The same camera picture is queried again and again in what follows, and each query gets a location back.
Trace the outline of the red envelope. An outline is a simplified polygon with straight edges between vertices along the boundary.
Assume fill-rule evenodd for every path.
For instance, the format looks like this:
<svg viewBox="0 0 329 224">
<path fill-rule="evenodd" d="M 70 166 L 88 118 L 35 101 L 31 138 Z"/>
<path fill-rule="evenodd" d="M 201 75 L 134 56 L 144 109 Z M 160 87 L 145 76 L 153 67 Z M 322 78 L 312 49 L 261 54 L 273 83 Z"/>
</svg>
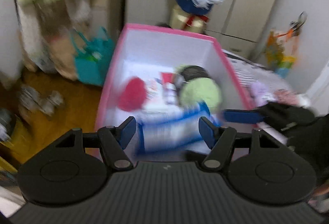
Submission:
<svg viewBox="0 0 329 224">
<path fill-rule="evenodd" d="M 161 72 L 161 81 L 162 84 L 173 84 L 175 78 L 175 73 Z"/>
</svg>

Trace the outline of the pink cardboard box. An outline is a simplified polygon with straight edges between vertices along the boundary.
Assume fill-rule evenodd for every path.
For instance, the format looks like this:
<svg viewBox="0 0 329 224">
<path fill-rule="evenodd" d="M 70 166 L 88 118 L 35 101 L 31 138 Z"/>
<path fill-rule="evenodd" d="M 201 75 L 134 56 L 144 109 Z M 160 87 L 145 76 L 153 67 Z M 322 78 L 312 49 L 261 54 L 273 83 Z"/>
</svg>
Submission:
<svg viewBox="0 0 329 224">
<path fill-rule="evenodd" d="M 132 162 L 176 161 L 184 150 L 205 150 L 198 119 L 223 124 L 225 109 L 250 102 L 216 39 L 197 33 L 127 24 L 110 62 L 96 127 L 128 117 L 136 133 L 125 149 Z"/>
</svg>

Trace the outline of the white purple tube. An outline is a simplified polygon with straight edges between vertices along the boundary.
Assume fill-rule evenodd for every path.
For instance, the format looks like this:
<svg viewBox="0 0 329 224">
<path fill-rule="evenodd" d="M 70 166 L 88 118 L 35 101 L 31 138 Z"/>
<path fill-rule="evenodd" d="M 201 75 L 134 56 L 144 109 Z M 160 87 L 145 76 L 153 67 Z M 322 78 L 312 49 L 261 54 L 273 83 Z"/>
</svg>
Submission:
<svg viewBox="0 0 329 224">
<path fill-rule="evenodd" d="M 176 105 L 177 104 L 177 93 L 176 87 L 170 82 L 164 83 L 164 100 L 166 104 Z"/>
</svg>

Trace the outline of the purple plush toy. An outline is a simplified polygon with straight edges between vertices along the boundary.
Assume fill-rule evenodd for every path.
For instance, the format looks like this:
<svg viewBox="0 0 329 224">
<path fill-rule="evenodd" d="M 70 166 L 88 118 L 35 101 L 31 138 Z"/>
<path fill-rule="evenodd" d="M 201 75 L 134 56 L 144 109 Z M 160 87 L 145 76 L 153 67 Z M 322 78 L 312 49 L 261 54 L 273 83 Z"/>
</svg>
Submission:
<svg viewBox="0 0 329 224">
<path fill-rule="evenodd" d="M 250 95 L 254 100 L 257 107 L 266 105 L 268 102 L 275 102 L 274 95 L 263 83 L 256 81 L 252 82 L 249 86 Z"/>
</svg>

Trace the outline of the green yarn ball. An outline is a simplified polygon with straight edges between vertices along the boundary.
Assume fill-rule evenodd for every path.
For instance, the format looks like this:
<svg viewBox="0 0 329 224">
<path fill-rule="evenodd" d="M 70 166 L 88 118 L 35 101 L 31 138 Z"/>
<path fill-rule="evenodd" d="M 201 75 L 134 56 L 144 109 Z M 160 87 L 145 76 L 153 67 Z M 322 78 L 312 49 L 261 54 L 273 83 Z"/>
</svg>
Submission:
<svg viewBox="0 0 329 224">
<path fill-rule="evenodd" d="M 205 102 L 210 112 L 215 113 L 222 104 L 222 93 L 213 79 L 196 78 L 182 86 L 178 99 L 182 106 Z"/>
</svg>

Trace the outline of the blue white packet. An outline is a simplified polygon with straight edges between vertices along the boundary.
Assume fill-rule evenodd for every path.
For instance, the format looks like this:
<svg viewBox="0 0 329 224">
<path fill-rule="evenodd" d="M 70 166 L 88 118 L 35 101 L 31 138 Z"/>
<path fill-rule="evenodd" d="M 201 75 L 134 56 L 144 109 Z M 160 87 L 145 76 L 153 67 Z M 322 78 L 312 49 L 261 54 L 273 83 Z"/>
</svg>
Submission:
<svg viewBox="0 0 329 224">
<path fill-rule="evenodd" d="M 139 154 L 153 154 L 179 149 L 202 140 L 198 121 L 206 117 L 212 124 L 220 122 L 205 102 L 188 107 L 173 107 L 167 112 L 146 112 L 137 119 Z"/>
</svg>

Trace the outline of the floral pink cloth pouch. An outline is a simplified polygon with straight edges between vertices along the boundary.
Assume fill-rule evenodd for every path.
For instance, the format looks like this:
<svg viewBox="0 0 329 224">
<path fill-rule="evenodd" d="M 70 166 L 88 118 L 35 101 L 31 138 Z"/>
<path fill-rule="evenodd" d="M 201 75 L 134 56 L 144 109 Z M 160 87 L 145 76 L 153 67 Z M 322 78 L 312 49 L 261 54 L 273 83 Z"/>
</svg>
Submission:
<svg viewBox="0 0 329 224">
<path fill-rule="evenodd" d="M 300 99 L 298 94 L 296 94 L 293 91 L 286 90 L 286 89 L 280 89 L 276 90 L 273 93 L 276 102 L 280 104 L 287 104 L 287 105 L 293 105 L 293 106 L 299 106 L 300 105 Z"/>
</svg>

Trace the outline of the colourful paper gift bag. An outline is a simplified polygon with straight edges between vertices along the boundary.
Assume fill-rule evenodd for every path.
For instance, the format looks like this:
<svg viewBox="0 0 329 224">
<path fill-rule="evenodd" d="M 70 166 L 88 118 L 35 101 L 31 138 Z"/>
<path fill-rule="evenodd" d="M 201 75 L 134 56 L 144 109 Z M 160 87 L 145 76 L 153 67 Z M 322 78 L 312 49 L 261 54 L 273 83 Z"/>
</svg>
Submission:
<svg viewBox="0 0 329 224">
<path fill-rule="evenodd" d="M 299 37 L 290 28 L 286 32 L 271 30 L 264 54 L 268 66 L 281 78 L 286 78 L 297 60 Z"/>
</svg>

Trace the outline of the brown paper bag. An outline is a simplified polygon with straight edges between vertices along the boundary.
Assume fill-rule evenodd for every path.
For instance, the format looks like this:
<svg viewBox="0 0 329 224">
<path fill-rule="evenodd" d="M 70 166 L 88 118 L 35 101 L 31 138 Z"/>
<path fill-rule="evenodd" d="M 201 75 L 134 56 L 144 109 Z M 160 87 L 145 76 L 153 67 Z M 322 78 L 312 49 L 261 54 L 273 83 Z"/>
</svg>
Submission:
<svg viewBox="0 0 329 224">
<path fill-rule="evenodd" d="M 76 50 L 69 34 L 54 37 L 49 42 L 49 52 L 55 69 L 61 76 L 72 81 L 78 79 L 75 68 Z"/>
</svg>

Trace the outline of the pink fluffy pompom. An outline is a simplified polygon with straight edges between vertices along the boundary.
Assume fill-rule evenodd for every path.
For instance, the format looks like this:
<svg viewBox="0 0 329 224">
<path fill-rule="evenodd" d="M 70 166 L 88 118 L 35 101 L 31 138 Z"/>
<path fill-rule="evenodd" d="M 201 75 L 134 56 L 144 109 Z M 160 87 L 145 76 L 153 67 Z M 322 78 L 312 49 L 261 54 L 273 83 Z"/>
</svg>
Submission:
<svg viewBox="0 0 329 224">
<path fill-rule="evenodd" d="M 141 78 L 131 78 L 119 96 L 118 107 L 125 112 L 142 108 L 147 99 L 146 84 Z"/>
</svg>

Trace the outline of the teal gift bag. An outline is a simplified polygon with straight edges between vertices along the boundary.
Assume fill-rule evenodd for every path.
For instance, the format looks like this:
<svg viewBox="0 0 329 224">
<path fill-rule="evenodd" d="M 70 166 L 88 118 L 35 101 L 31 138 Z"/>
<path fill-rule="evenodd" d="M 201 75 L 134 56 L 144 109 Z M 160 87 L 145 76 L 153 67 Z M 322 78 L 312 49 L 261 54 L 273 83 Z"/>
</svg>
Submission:
<svg viewBox="0 0 329 224">
<path fill-rule="evenodd" d="M 78 80 L 102 87 L 115 50 L 106 28 L 100 27 L 98 35 L 90 40 L 74 29 L 70 32 L 70 40 L 76 51 L 74 64 Z"/>
</svg>

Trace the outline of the striped tablecloth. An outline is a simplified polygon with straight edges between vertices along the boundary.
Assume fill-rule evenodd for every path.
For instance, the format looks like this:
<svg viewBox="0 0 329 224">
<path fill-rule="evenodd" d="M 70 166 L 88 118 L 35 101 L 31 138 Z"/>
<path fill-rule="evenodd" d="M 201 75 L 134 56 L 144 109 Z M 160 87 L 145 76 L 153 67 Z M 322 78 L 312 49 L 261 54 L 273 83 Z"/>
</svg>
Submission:
<svg viewBox="0 0 329 224">
<path fill-rule="evenodd" d="M 269 91 L 273 94 L 276 90 L 286 89 L 293 91 L 290 86 L 279 76 L 262 68 L 258 64 L 253 64 L 249 61 L 235 57 L 233 55 L 227 56 L 230 64 L 233 67 L 233 71 L 238 79 L 238 82 L 243 87 L 244 94 L 246 94 L 248 101 L 251 103 L 251 110 L 257 110 L 257 106 L 254 103 L 253 98 L 250 95 L 249 86 L 252 82 L 259 81 L 266 85 Z M 298 94 L 300 99 L 300 105 L 297 107 L 309 108 L 309 102 L 306 97 L 302 94 Z M 287 137 L 282 135 L 280 132 L 276 131 L 274 128 L 270 127 L 263 122 L 255 124 L 258 127 L 264 128 L 267 132 L 270 133 L 274 138 L 278 139 L 280 142 L 287 144 Z"/>
</svg>

